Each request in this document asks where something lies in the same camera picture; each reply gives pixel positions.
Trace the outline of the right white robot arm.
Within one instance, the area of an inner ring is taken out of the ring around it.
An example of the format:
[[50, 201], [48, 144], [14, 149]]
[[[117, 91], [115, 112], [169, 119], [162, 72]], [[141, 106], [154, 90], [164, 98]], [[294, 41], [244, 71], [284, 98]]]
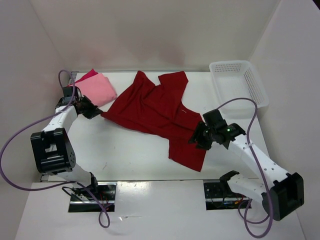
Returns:
[[277, 165], [260, 150], [238, 124], [225, 121], [207, 126], [200, 121], [189, 143], [208, 151], [213, 143], [224, 146], [242, 160], [261, 183], [257, 183], [236, 170], [219, 179], [219, 191], [225, 197], [242, 194], [260, 203], [275, 221], [280, 221], [305, 203], [304, 180], [297, 172], [291, 174]]

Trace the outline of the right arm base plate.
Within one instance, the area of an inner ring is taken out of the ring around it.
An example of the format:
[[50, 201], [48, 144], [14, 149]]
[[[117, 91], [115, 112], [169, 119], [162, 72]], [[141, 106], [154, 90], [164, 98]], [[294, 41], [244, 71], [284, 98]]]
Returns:
[[249, 198], [223, 190], [217, 180], [203, 182], [206, 210], [233, 210], [246, 208]]

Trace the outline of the magenta t shirt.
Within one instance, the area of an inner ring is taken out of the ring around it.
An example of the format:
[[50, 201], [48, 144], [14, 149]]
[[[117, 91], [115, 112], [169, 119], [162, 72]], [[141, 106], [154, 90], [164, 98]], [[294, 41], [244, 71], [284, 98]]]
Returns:
[[95, 71], [95, 70], [92, 68], [89, 72], [87, 72], [86, 74], [84, 74], [79, 80], [76, 80], [75, 83], [82, 82], [82, 81], [84, 81], [84, 80], [86, 80], [86, 79], [88, 79], [88, 78], [91, 78], [91, 77], [93, 77], [93, 76], [95, 76], [95, 75], [97, 75], [97, 74], [98, 74], [98, 72]]

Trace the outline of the dark red t shirt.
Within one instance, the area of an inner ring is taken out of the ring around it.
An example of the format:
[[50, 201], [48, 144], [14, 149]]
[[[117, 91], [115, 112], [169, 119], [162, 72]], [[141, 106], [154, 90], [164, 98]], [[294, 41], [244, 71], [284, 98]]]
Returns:
[[124, 128], [167, 139], [169, 159], [200, 172], [206, 152], [189, 140], [202, 117], [182, 103], [189, 82], [186, 73], [167, 73], [158, 80], [160, 84], [155, 85], [138, 71], [133, 83], [101, 116]]

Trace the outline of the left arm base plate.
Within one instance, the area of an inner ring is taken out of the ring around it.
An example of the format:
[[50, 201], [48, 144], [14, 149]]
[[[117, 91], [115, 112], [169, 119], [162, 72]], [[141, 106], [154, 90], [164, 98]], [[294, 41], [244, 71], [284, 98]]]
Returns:
[[[69, 213], [94, 213], [100, 212], [101, 208], [92, 196], [83, 188], [62, 187], [63, 191], [70, 196]], [[115, 211], [116, 182], [98, 182], [97, 190], [91, 189], [91, 193], [97, 198], [107, 212]]]

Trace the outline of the light pink t shirt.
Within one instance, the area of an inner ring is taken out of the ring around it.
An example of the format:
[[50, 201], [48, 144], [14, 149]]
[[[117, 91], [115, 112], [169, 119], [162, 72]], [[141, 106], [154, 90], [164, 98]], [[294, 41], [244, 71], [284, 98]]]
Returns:
[[78, 81], [75, 86], [98, 107], [102, 107], [117, 98], [115, 88], [102, 73]]

